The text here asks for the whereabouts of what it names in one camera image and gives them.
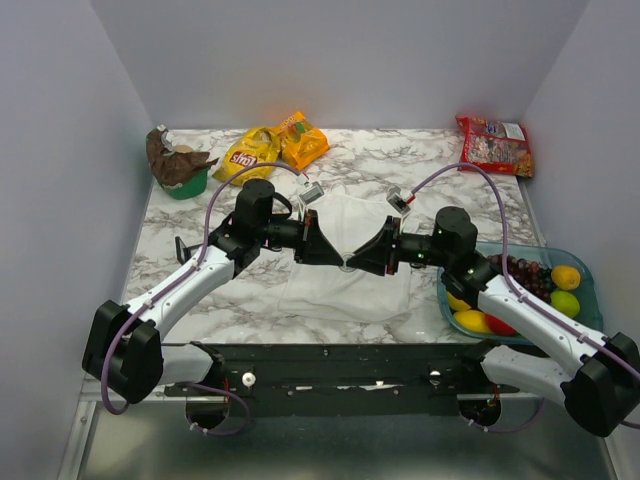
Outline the white cloth garment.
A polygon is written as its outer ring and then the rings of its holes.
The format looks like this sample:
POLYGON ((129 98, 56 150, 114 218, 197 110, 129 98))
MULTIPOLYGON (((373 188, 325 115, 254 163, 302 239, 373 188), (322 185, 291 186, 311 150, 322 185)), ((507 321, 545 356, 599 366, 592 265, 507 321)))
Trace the white cloth garment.
MULTIPOLYGON (((346 259, 397 212, 385 201, 364 200, 339 183, 311 204, 319 226, 346 259)), ((278 303, 289 314, 333 321, 384 323, 408 311, 411 268, 405 264, 384 277, 335 266, 294 264, 278 303)))

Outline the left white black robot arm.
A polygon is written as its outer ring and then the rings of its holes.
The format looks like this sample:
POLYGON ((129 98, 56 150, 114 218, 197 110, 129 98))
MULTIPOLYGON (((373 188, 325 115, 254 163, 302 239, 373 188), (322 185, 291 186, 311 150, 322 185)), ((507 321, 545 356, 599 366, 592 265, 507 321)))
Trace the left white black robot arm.
POLYGON ((318 214, 298 219, 276 214, 273 184, 251 179, 235 208, 205 238, 192 258, 145 294, 119 305, 103 303, 95 312, 82 359, 83 370, 99 380, 101 394, 114 392, 129 404, 144 400, 157 386, 189 384, 201 395, 222 380, 220 355, 196 343, 166 346, 177 322, 204 297, 253 263, 262 249, 290 249, 298 263, 340 266, 343 258, 322 233, 318 214))

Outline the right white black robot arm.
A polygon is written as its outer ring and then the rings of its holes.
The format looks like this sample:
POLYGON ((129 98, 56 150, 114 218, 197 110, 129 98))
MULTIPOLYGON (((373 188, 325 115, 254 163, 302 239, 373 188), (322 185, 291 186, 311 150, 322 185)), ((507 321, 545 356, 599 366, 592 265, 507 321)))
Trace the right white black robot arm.
POLYGON ((545 354, 493 346, 461 365, 462 384, 474 392, 494 383, 533 393, 563 406, 587 432, 609 436, 639 405, 635 341, 581 325, 536 298, 507 267, 479 253, 476 239, 462 208, 439 210, 430 235, 404 233, 399 219, 389 217, 346 264, 379 276, 395 274, 400 263, 441 268, 441 281, 456 298, 502 320, 545 354))

